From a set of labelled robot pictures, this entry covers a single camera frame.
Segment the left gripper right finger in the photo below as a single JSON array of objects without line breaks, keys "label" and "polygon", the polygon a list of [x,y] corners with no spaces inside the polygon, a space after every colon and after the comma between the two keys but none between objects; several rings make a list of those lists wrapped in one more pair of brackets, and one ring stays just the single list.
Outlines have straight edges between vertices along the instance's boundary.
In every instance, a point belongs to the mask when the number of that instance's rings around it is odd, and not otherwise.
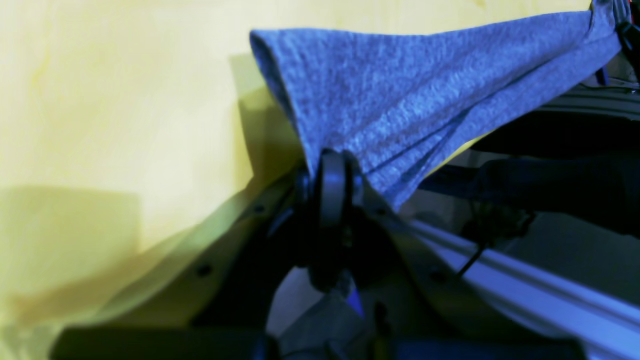
[{"label": "left gripper right finger", "polygon": [[422,335],[374,309],[373,360],[583,360],[580,343],[535,333],[494,309],[423,244],[371,187],[349,152],[320,158],[320,286],[350,271],[365,288],[396,272],[427,317]]}]

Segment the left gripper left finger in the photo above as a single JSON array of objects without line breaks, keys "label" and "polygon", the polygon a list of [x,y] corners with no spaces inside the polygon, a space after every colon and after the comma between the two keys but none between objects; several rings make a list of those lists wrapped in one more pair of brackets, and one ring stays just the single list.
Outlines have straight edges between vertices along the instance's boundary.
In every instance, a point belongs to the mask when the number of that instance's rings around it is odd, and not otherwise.
[{"label": "left gripper left finger", "polygon": [[291,221],[310,200],[304,161],[275,180],[178,276],[133,310],[67,328],[52,360],[276,360],[276,289],[302,258]]}]

